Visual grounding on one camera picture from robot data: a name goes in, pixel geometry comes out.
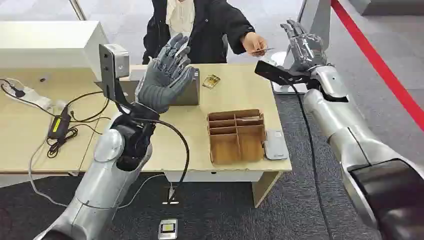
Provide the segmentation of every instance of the metal pole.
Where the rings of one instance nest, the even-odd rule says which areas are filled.
[[[69,0],[70,4],[73,7],[73,10],[76,13],[76,16],[78,17],[79,20],[81,21],[86,21],[86,15],[84,14],[83,10],[81,9],[80,4],[78,3],[77,0]]]

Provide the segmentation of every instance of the person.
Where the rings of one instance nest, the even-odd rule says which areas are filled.
[[[192,64],[226,63],[228,44],[235,54],[263,55],[267,43],[243,13],[226,0],[152,0],[154,13],[143,38],[143,64],[182,33]]]

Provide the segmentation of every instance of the power cord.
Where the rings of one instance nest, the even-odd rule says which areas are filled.
[[[6,81],[6,83],[8,83],[10,86],[12,86],[12,85],[11,85],[11,83],[10,83],[10,82],[8,82],[7,80],[5,80],[5,79],[1,79],[1,80]],[[27,103],[27,104],[33,105],[33,106],[35,106],[35,107],[37,107],[37,108],[41,109],[43,112],[45,112],[45,113],[49,114],[50,116],[52,116],[52,117],[56,117],[56,115],[54,115],[53,113],[51,113],[51,112],[47,111],[46,109],[42,108],[40,105],[38,105],[38,104],[36,104],[36,103],[33,103],[33,102],[30,102],[30,101],[27,101],[27,100],[24,100],[24,99],[21,99],[21,98],[19,98],[19,97],[16,97],[16,96],[14,96],[14,95],[10,94],[8,91],[6,91],[6,89],[5,89],[5,87],[4,87],[4,84],[0,85],[0,88],[1,88],[1,90],[3,90],[3,92],[4,92],[5,94],[7,94],[8,96],[10,96],[10,97],[12,97],[12,98],[14,98],[14,99],[18,99],[19,101],[22,101],[22,102],[24,102],[24,103]]]
[[[45,136],[43,141],[41,142],[41,144],[36,148],[36,150],[34,151],[34,153],[31,155],[31,158],[29,159],[29,163],[28,163],[28,176],[29,176],[29,181],[31,183],[32,189],[34,190],[34,192],[44,198],[46,198],[47,200],[49,200],[52,204],[58,205],[58,206],[62,206],[62,207],[67,207],[68,205],[57,202],[55,200],[53,200],[53,198],[51,198],[50,196],[48,196],[45,193],[40,192],[37,187],[36,184],[34,183],[34,179],[33,179],[33,161],[34,161],[34,157],[36,156],[36,154],[38,153],[38,151],[42,148],[42,146],[44,145],[44,143],[47,141],[47,135],[50,129],[50,125],[52,124],[53,119],[50,120],[50,122],[48,123],[48,128],[45,131]]]
[[[3,79],[3,78],[0,78],[0,80],[3,80],[3,81],[5,81],[7,84],[9,84],[9,86],[10,86],[10,88],[11,89],[13,89],[14,91],[15,91],[15,94],[17,94],[18,92],[17,91],[19,91],[18,89],[16,89],[8,80],[6,80],[6,79]],[[27,101],[27,100],[24,100],[24,99],[21,99],[18,95],[17,96],[15,96],[15,95],[13,95],[13,94],[10,94],[8,91],[6,91],[6,89],[4,88],[4,84],[1,84],[0,85],[0,87],[1,87],[1,89],[3,90],[3,92],[4,93],[6,93],[7,95],[9,95],[10,97],[12,97],[12,98],[15,98],[15,99],[18,99],[18,100],[20,100],[20,101],[23,101],[23,102],[25,102],[25,103],[27,103],[27,104],[30,104],[30,105],[33,105],[33,106],[36,106],[37,108],[39,108],[39,109],[41,109],[43,112],[45,112],[45,113],[47,113],[47,114],[49,114],[49,115],[51,115],[52,117],[55,117],[55,118],[61,118],[61,116],[60,115],[55,115],[55,114],[53,114],[53,113],[51,113],[51,112],[49,112],[49,111],[47,111],[47,110],[45,110],[44,108],[42,108],[40,105],[38,105],[38,104],[36,104],[36,103],[33,103],[33,102],[30,102],[30,101]],[[66,104],[66,106],[65,106],[65,108],[64,109],[68,109],[68,107],[72,104],[72,103],[74,103],[74,102],[76,102],[77,100],[79,100],[79,99],[81,99],[81,98],[84,98],[84,97],[86,97],[86,96],[90,96],[90,95],[95,95],[95,94],[101,94],[101,93],[103,93],[102,91],[95,91],[95,92],[90,92],[90,93],[86,93],[86,94],[83,94],[83,95],[81,95],[81,96],[79,96],[79,97],[76,97],[76,98],[74,98],[74,99],[72,99],[70,102],[68,102],[67,104]],[[47,144],[50,146],[50,149],[47,151],[47,157],[48,158],[50,158],[50,159],[52,159],[52,158],[55,158],[57,155],[58,155],[58,153],[59,153],[59,149],[67,142],[67,141],[69,141],[69,140],[71,140],[71,139],[73,139],[73,138],[75,138],[77,135],[78,135],[78,129],[77,129],[77,127],[78,126],[86,126],[86,127],[89,127],[91,130],[93,130],[93,132],[95,132],[95,133],[97,133],[97,134],[100,134],[101,135],[101,133],[100,132],[98,132],[98,131],[96,131],[95,129],[93,129],[91,126],[89,126],[88,124],[86,124],[86,123],[92,123],[92,122],[95,122],[95,121],[97,121],[97,120],[100,120],[100,119],[109,119],[110,120],[110,118],[109,117],[106,117],[106,116],[102,116],[102,117],[98,117],[98,118],[95,118],[95,117],[97,117],[97,116],[99,116],[100,114],[102,114],[103,112],[104,112],[104,110],[108,107],[108,104],[109,104],[109,99],[107,99],[107,102],[106,102],[106,104],[105,104],[105,106],[101,109],[101,111],[99,111],[98,113],[96,113],[95,115],[93,115],[93,116],[90,116],[90,117],[87,117],[87,118],[85,118],[85,119],[83,119],[83,120],[77,120],[77,119],[75,119],[75,117],[74,117],[74,111],[71,111],[71,115],[72,115],[72,117],[75,119],[75,121],[73,121],[73,120],[70,120],[69,122],[70,123],[81,123],[81,124],[77,124],[77,125],[74,125],[74,126],[72,126],[71,128],[69,128],[69,129],[67,129],[67,131],[66,131],[66,133],[64,133],[64,136],[62,137],[62,138],[60,138],[60,139],[57,139],[54,143],[50,143],[49,142],[49,138],[46,138],[46,142],[47,142]]]
[[[305,124],[306,124],[307,134],[308,134],[308,137],[309,137],[310,152],[311,152],[311,156],[312,156],[313,180],[314,180],[314,183],[315,183],[316,195],[318,197],[319,209],[321,210],[322,218],[324,219],[324,224],[325,224],[326,232],[328,234],[328,239],[333,240],[333,235],[331,233],[330,224],[329,224],[329,221],[327,219],[327,215],[324,211],[323,200],[321,198],[321,190],[320,190],[320,184],[318,182],[317,163],[316,163],[316,159],[315,159],[315,150],[314,150],[314,143],[313,143],[313,140],[312,140],[311,127],[309,126],[308,118],[306,117],[306,113],[305,113],[304,105],[302,103],[301,95],[298,92],[298,90],[296,89],[296,87],[293,85],[293,83],[291,83],[291,81],[286,80],[282,77],[280,77],[280,79],[282,79],[284,82],[286,82],[288,85],[290,85],[290,87],[293,88],[294,93],[296,94],[297,100],[298,100],[299,105],[300,105],[300,110],[302,112],[302,116],[303,116],[303,119],[304,119]]]
[[[189,169],[189,163],[190,163],[190,149],[189,149],[189,144],[187,143],[186,138],[183,136],[183,134],[176,127],[174,127],[172,124],[167,123],[165,121],[153,120],[153,119],[144,119],[144,118],[134,118],[134,120],[140,121],[142,123],[147,122],[147,123],[164,125],[164,126],[170,128],[171,130],[173,130],[179,136],[182,143],[184,144],[185,154],[186,154],[184,170],[182,171],[181,178],[179,179],[178,185],[176,186],[176,187],[180,187],[181,184],[184,182],[184,178],[186,177],[187,171]],[[170,204],[171,200],[175,198],[176,192],[177,191],[174,191],[172,196],[168,199],[168,204]]]

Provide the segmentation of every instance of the cardboard compartment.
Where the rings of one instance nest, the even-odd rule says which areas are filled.
[[[237,134],[210,136],[210,158],[217,164],[240,161],[241,154]]]
[[[256,162],[264,157],[262,142],[265,140],[264,125],[249,125],[237,128],[241,159]]]
[[[256,162],[264,158],[264,115],[258,109],[213,112],[207,120],[210,160],[214,164]]]
[[[219,120],[219,121],[210,121],[209,122],[209,128],[225,128],[225,127],[235,127],[236,126],[236,120],[230,119],[230,120]]]
[[[236,134],[237,130],[235,126],[230,127],[219,127],[219,128],[210,128],[210,135],[222,135],[222,134]]]

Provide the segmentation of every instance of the card reader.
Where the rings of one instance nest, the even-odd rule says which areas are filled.
[[[177,229],[177,219],[162,220],[159,224],[159,232],[157,234],[157,239],[177,239]]]

